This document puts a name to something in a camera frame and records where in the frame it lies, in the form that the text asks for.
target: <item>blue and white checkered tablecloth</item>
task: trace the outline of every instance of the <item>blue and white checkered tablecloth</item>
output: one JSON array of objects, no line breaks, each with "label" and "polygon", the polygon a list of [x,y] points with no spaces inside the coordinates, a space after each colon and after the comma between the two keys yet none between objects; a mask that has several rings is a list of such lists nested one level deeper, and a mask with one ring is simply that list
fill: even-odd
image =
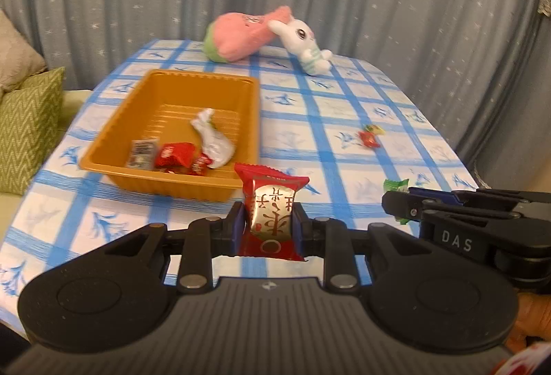
[{"label": "blue and white checkered tablecloth", "polygon": [[[261,83],[261,162],[310,177],[297,194],[310,216],[332,216],[349,228],[382,221],[398,225],[381,208],[385,178],[409,178],[433,189],[474,189],[475,182],[440,134],[380,70],[336,56],[319,77],[302,73],[281,48],[232,64],[210,62],[193,41],[154,40],[103,80],[67,135],[38,172],[0,249],[0,319],[15,329],[17,299],[27,281],[150,222],[186,227],[208,215],[224,216],[232,202],[171,199],[119,190],[107,177],[82,171],[78,160],[126,95],[150,69],[178,69],[252,76]],[[386,130],[381,147],[366,148],[357,132],[365,124]],[[173,258],[167,282],[175,282]],[[359,259],[364,282],[369,280]],[[218,257],[214,277],[321,276],[323,262]]]}]

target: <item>beige pillow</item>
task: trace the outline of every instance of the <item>beige pillow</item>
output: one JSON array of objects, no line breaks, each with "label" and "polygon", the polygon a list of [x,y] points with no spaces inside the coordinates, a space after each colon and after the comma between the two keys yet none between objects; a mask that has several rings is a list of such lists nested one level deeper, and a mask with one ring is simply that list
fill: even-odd
[{"label": "beige pillow", "polygon": [[46,63],[0,10],[0,99],[26,77],[46,68]]}]

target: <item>gold label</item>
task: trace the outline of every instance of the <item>gold label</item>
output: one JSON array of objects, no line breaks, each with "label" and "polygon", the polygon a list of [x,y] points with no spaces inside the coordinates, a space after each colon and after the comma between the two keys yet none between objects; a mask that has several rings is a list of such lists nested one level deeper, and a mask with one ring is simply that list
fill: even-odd
[{"label": "gold label", "polygon": [[261,240],[291,240],[291,211],[295,192],[282,185],[264,185],[254,191],[251,233]]}]

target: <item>stuffed toy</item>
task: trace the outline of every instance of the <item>stuffed toy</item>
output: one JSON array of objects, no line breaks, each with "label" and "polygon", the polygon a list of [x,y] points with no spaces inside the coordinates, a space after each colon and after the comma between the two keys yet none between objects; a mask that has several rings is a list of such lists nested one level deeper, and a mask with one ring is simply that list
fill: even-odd
[{"label": "stuffed toy", "polygon": [[269,21],[287,24],[290,20],[291,9],[286,6],[262,16],[223,14],[208,26],[203,52],[212,61],[238,61],[276,37],[268,28]]},{"label": "stuffed toy", "polygon": [[312,30],[303,21],[291,16],[288,23],[274,20],[268,22],[268,27],[279,35],[288,52],[297,55],[302,70],[308,75],[316,76],[329,71],[332,52],[320,50]]}]

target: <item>human hand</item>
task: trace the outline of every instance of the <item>human hand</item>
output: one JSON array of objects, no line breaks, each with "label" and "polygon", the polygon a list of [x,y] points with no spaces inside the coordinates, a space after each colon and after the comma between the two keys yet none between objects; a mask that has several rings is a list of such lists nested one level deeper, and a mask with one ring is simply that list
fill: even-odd
[{"label": "human hand", "polygon": [[505,345],[520,352],[527,336],[551,341],[551,295],[519,293],[519,314]]}]

